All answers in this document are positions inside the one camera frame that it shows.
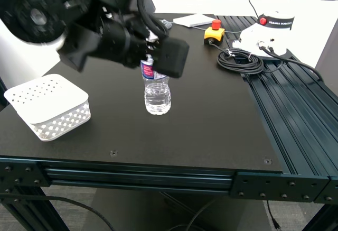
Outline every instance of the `white wall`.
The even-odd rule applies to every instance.
[[[158,13],[204,13],[215,15],[251,15],[248,0],[153,0]],[[251,0],[258,14],[266,9],[266,0]],[[338,2],[299,0],[293,37],[289,49],[303,62],[315,66],[338,18]],[[18,40],[0,21],[0,77],[8,88],[40,77],[58,61],[55,48],[29,45]]]

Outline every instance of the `table leg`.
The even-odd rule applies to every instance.
[[[338,206],[323,205],[303,231],[334,231],[338,229]]]
[[[14,194],[45,196],[40,187],[15,186],[4,190]],[[28,231],[69,231],[49,201],[8,198],[3,199],[2,204]]]

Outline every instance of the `plastic bottle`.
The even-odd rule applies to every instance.
[[[162,115],[167,113],[171,107],[169,77],[154,71],[154,60],[151,55],[147,57],[147,61],[141,60],[146,109],[153,115]]]

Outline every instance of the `red button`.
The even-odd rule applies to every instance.
[[[220,29],[220,27],[221,27],[221,21],[220,20],[213,20],[211,27],[212,27],[213,30]]]
[[[262,24],[262,25],[265,25],[267,23],[267,19],[266,18],[260,18],[259,19],[259,23]]]

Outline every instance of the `white basket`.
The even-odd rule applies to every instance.
[[[7,90],[5,98],[42,141],[51,141],[90,119],[88,94],[60,75]]]

